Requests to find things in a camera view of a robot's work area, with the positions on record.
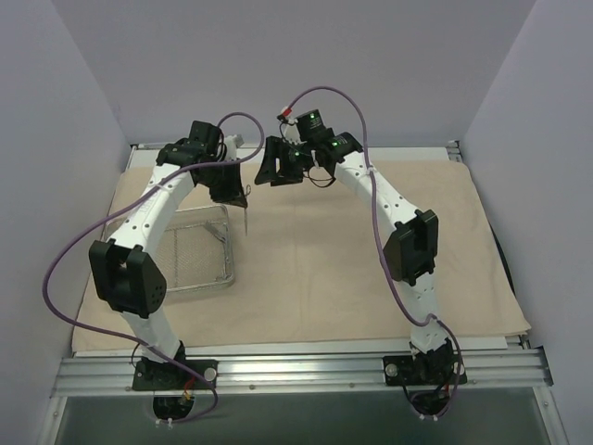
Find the wire mesh instrument tray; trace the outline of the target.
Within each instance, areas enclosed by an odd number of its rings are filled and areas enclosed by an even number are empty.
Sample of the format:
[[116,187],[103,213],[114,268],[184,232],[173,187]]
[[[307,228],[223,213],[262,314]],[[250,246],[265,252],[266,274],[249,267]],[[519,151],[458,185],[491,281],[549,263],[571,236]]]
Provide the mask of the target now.
[[[205,223],[225,224],[226,245],[204,229]],[[211,205],[189,210],[172,207],[118,218],[106,225],[103,239],[128,247],[140,241],[166,279],[164,304],[172,306],[206,299],[234,281],[231,225],[228,210]]]

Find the steel surgical scissors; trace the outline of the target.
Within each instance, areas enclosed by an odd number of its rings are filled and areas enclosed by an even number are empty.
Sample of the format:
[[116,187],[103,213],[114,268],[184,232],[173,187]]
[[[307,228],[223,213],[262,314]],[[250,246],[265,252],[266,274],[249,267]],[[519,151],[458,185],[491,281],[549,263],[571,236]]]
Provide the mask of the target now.
[[245,229],[245,236],[248,236],[248,197],[251,194],[251,184],[247,184],[244,188],[244,198],[246,204],[244,206],[244,229]]

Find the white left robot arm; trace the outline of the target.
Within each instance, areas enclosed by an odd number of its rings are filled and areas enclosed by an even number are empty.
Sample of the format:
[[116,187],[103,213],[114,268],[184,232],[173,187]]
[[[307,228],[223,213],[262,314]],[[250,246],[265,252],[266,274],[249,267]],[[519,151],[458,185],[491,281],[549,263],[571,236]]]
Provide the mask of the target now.
[[182,347],[162,308],[167,282],[155,257],[158,244],[183,200],[198,185],[215,203],[246,208],[237,149],[241,135],[223,135],[220,128],[194,121],[187,137],[161,148],[143,202],[131,210],[106,241],[89,251],[97,296],[118,312],[142,340],[155,362],[153,376],[164,388],[177,388],[187,366],[176,355]]

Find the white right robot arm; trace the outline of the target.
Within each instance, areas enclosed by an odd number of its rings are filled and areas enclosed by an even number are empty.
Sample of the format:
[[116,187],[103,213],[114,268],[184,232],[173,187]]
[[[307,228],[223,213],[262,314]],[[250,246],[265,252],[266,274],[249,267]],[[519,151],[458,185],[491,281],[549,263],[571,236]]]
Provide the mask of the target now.
[[435,257],[439,220],[431,210],[411,204],[377,170],[369,149],[350,133],[298,145],[278,136],[266,138],[255,184],[299,184],[312,168],[321,168],[344,185],[372,212],[372,230],[380,265],[396,304],[410,324],[411,371],[422,382],[445,371],[442,356],[455,341],[438,315]]

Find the steel forceps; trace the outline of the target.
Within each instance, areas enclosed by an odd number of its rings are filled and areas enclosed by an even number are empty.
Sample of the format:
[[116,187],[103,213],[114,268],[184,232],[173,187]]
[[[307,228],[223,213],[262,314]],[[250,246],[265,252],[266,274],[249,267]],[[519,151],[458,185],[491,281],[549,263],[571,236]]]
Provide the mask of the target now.
[[213,223],[205,223],[204,229],[208,231],[215,239],[226,245],[229,241],[229,231],[225,224],[216,225]]

